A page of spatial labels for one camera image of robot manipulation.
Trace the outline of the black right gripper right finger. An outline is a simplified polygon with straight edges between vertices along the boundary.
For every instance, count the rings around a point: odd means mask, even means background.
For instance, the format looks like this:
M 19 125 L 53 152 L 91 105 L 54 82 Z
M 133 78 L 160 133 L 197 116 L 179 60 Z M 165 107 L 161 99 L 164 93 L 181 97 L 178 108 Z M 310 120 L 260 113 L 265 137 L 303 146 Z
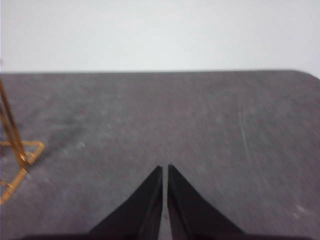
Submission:
M 223 238 L 246 233 L 206 201 L 172 164 L 168 166 L 167 207 L 174 238 Z

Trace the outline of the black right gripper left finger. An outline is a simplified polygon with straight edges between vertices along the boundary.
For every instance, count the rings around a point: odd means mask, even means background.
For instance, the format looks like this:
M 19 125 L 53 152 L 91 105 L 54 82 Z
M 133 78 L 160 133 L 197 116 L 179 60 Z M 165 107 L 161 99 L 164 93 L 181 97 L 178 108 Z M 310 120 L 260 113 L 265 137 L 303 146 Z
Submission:
M 157 166 L 90 234 L 99 238 L 157 238 L 163 209 L 163 168 Z

